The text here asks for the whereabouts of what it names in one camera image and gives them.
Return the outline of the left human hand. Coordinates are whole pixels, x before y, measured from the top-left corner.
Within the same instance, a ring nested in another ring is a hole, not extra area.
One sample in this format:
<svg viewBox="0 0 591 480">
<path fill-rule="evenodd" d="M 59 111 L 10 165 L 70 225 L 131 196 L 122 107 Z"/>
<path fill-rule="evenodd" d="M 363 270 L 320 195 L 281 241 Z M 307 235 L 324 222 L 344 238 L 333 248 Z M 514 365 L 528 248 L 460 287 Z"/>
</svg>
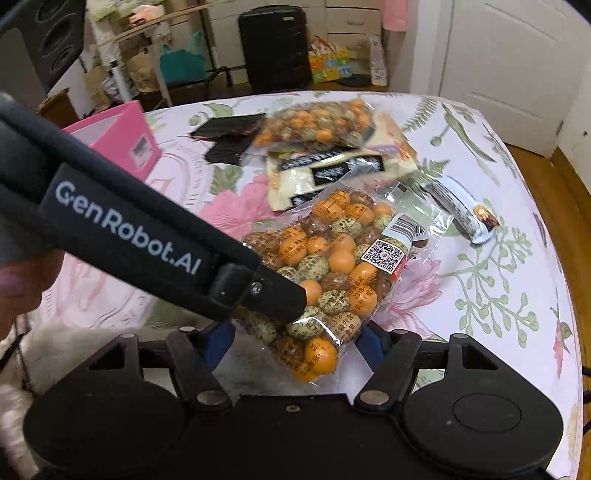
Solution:
<svg viewBox="0 0 591 480">
<path fill-rule="evenodd" d="M 45 255 L 14 262 L 1 268 L 0 331 L 4 339 L 14 319 L 35 310 L 42 294 L 55 282 L 64 252 L 51 250 Z"/>
</svg>

